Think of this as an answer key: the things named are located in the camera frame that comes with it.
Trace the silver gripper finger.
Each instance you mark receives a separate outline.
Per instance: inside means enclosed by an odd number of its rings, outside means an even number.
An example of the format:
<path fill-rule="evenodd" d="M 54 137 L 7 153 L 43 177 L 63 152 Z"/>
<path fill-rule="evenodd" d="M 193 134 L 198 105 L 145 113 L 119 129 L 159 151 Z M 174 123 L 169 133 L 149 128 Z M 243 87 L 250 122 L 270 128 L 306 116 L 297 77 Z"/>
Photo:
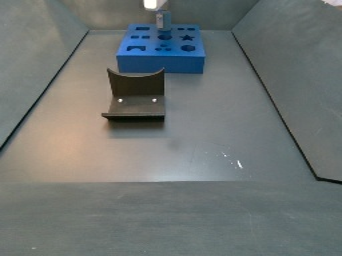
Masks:
<path fill-rule="evenodd" d="M 158 29 L 163 29 L 165 27 L 163 10 L 157 11 L 157 27 Z"/>

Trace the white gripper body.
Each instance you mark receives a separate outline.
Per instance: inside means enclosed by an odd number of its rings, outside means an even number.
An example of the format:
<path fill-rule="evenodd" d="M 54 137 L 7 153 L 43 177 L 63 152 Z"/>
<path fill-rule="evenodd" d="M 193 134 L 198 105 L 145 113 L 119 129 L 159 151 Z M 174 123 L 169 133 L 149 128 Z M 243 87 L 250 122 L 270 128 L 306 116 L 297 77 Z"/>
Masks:
<path fill-rule="evenodd" d="M 167 3 L 167 0 L 143 0 L 143 6 L 147 10 L 159 10 Z"/>

